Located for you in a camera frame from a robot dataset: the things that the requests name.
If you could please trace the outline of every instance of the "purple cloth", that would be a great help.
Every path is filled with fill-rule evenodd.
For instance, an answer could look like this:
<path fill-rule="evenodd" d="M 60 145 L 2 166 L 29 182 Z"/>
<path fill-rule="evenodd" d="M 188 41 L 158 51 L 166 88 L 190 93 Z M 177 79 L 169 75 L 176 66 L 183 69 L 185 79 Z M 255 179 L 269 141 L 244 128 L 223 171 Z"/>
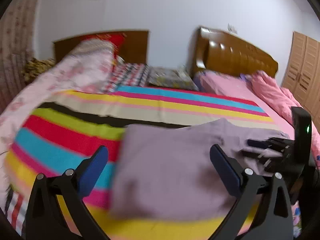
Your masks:
<path fill-rule="evenodd" d="M 243 168 L 263 167 L 238 153 L 247 139 L 288 138 L 268 129 L 243 128 L 222 118 L 181 129 L 131 124 L 124 135 L 112 186 L 111 214 L 121 218 L 203 220 L 224 217 L 228 195 L 209 150 L 219 144 Z"/>

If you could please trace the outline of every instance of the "black robotic device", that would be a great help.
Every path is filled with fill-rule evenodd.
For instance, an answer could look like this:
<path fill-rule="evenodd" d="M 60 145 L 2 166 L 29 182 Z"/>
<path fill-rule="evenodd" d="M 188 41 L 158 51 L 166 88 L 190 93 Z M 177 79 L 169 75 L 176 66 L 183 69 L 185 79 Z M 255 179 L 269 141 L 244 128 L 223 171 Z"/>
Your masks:
<path fill-rule="evenodd" d="M 292 240 L 291 202 L 299 200 L 302 216 L 302 233 L 298 239 L 316 239 L 320 221 L 319 172 L 310 160 L 311 117 L 302 108 L 292 107 L 295 141 L 270 138 L 267 141 L 248 140 L 259 148 L 271 148 L 283 154 L 281 158 L 264 158 L 255 153 L 243 152 L 257 158 L 272 177 L 243 169 L 229 158 L 218 145 L 210 149 L 210 160 L 219 173 L 228 192 L 237 198 L 232 209 L 209 240 Z M 90 158 L 61 176 L 47 178 L 39 174 L 33 185 L 26 214 L 26 240 L 107 240 L 82 198 L 93 189 L 108 160 L 108 150 L 101 146 Z M 256 195 L 261 194 L 260 205 L 250 229 L 238 236 Z M 82 236 L 72 233 L 61 212 L 57 195 L 62 195 L 69 212 Z M 0 212 L 0 232 L 3 239 L 21 240 Z"/>

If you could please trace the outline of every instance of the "beige stripe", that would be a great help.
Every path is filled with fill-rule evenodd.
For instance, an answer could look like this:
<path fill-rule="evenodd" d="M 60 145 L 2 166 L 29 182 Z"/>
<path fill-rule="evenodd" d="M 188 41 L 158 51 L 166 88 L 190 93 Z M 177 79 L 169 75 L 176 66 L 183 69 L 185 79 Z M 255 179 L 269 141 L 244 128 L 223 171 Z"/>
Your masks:
<path fill-rule="evenodd" d="M 64 94 L 56 94 L 47 100 L 47 102 L 56 102 L 59 105 L 87 114 L 96 114 L 99 116 L 113 116 L 116 118 L 144 120 L 150 122 L 164 122 L 179 125 L 199 125 L 218 120 L 219 117 L 211 115 L 185 114 L 179 112 L 167 112 L 154 109 L 143 109 L 135 107 L 123 107 L 116 103 L 104 102 L 95 104 L 90 102 L 81 102 L 76 98 L 66 97 Z M 279 130 L 278 126 L 272 123 L 261 123 L 244 120 L 234 120 L 226 116 L 226 119 L 234 125 L 249 128 L 265 128 Z"/>

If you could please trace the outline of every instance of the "electrical outlet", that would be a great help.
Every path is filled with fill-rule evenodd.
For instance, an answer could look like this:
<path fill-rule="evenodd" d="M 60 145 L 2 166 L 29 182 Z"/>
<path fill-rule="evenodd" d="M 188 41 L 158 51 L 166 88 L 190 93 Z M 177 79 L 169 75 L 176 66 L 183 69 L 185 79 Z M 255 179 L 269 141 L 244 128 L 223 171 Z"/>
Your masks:
<path fill-rule="evenodd" d="M 228 24 L 228 31 L 230 31 L 231 33 L 238 34 L 236 28 L 230 24 Z"/>

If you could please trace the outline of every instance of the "dark brown headboard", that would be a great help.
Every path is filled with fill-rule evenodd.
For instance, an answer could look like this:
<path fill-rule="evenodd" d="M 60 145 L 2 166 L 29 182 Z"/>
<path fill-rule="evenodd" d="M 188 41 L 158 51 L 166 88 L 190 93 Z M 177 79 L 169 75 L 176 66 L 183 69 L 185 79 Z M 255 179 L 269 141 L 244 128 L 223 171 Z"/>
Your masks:
<path fill-rule="evenodd" d="M 232 76 L 264 70 L 275 77 L 278 63 L 247 41 L 221 30 L 200 27 L 191 75 L 204 69 Z"/>
<path fill-rule="evenodd" d="M 126 38 L 122 44 L 119 56 L 126 62 L 130 63 L 147 63 L 148 35 L 147 30 L 138 31 L 104 31 L 98 33 L 86 33 L 76 37 L 70 37 L 63 40 L 54 41 L 54 53 L 56 62 L 60 62 L 65 55 L 73 50 L 80 42 L 84 35 L 102 34 L 102 33 L 124 33 Z"/>

